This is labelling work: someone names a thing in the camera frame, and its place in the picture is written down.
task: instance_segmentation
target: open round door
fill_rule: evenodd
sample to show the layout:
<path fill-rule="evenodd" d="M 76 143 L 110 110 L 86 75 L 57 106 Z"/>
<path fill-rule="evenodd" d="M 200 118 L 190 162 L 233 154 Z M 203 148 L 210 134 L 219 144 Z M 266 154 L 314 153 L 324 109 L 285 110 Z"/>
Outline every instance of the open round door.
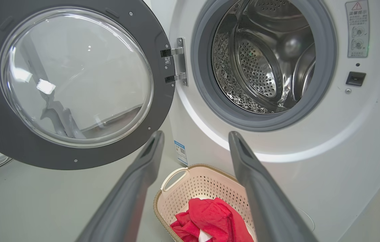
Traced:
<path fill-rule="evenodd" d="M 142 0 L 0 0 L 0 153 L 76 170 L 137 150 L 172 103 L 165 49 Z"/>

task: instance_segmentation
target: basket rim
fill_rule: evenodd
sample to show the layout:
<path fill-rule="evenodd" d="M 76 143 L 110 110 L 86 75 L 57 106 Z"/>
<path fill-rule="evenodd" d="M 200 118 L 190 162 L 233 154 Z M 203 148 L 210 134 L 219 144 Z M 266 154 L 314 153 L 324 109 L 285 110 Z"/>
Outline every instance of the basket rim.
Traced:
<path fill-rule="evenodd" d="M 215 171 L 215 172 L 218 172 L 218 173 L 220 173 L 221 175 L 224 175 L 224 176 L 226 176 L 227 178 L 229 178 L 229 179 L 231 179 L 231 180 L 233 180 L 233 181 L 235 181 L 235 182 L 237 182 L 237 183 L 239 183 L 238 181 L 237 181 L 237 179 L 234 177 L 234 176 L 232 176 L 232 175 L 230 175 L 230 174 L 228 174 L 228 173 L 226 173 L 225 171 L 222 171 L 222 170 L 220 170 L 220 169 L 218 169 L 218 168 L 215 168 L 215 167 L 213 167 L 213 166 L 211 166 L 211 165 L 208 165 L 208 164 L 194 164 L 194 165 L 190 165 L 190 166 L 188 166 L 187 168 L 189 169 L 189 170 L 191 170 L 191 169 L 193 169 L 193 168 L 196 168 L 196 167 L 204 167 L 204 168 L 208 168 L 208 169 L 210 169 L 210 170 L 213 170 L 213 171 Z M 167 222 L 164 220 L 164 218 L 160 215 L 160 213 L 159 213 L 159 210 L 158 210 L 158 208 L 157 208 L 157 204 L 158 204 L 158 202 L 159 202 L 159 198 L 160 198 L 160 196 L 162 195 L 162 190 L 159 190 L 159 192 L 157 193 L 157 195 L 155 196 L 155 198 L 154 198 L 154 203 L 153 203 L 153 208 L 154 208 L 154 213 L 156 214 L 156 217 L 157 217 L 157 219 L 159 220 L 159 222 L 163 225 L 163 227 L 166 229 L 166 231 L 170 234 L 170 236 L 172 236 L 172 238 L 176 241 L 176 242 L 184 242 L 173 230 L 172 230 L 172 228 L 170 228 L 170 225 L 169 224 L 167 224 Z"/>

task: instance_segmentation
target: red cloth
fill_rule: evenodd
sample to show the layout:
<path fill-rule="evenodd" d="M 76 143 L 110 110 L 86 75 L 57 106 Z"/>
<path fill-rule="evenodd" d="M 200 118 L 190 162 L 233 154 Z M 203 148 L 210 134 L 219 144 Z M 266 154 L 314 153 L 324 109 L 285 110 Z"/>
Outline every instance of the red cloth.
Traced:
<path fill-rule="evenodd" d="M 190 199 L 188 210 L 175 217 L 170 227 L 184 242 L 199 242 L 200 230 L 213 242 L 253 242 L 239 213 L 219 198 Z"/>

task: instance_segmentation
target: beige laundry basket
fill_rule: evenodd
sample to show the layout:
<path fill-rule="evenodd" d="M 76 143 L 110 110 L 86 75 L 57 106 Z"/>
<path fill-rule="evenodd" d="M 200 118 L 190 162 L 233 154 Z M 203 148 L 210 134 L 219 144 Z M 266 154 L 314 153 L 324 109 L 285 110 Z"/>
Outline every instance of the beige laundry basket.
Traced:
<path fill-rule="evenodd" d="M 178 173 L 185 172 L 170 187 L 166 184 Z M 188 201 L 192 198 L 221 198 L 234 208 L 244 219 L 248 232 L 256 242 L 253 217 L 248 205 L 247 193 L 236 178 L 212 166 L 196 164 L 172 172 L 165 180 L 154 198 L 154 213 L 164 228 L 176 242 L 182 242 L 170 228 L 175 214 L 188 210 Z"/>

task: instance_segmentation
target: gray floor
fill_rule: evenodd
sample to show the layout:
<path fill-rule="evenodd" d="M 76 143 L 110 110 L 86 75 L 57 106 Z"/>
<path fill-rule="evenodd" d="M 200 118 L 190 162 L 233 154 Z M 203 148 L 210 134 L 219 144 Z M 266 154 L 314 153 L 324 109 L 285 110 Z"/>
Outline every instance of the gray floor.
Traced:
<path fill-rule="evenodd" d="M 173 242 L 153 213 L 153 198 L 176 161 L 169 118 L 160 172 L 149 188 L 138 242 Z M 72 242 L 138 152 L 89 170 L 59 171 L 17 161 L 0 168 L 0 242 Z M 380 241 L 380 190 L 340 242 Z"/>
<path fill-rule="evenodd" d="M 162 163 L 148 189 L 138 242 L 173 241 L 154 215 L 153 199 L 165 177 L 182 166 L 176 161 L 169 118 L 161 130 Z M 89 170 L 46 170 L 17 161 L 0 168 L 0 242 L 74 241 L 136 155 Z"/>

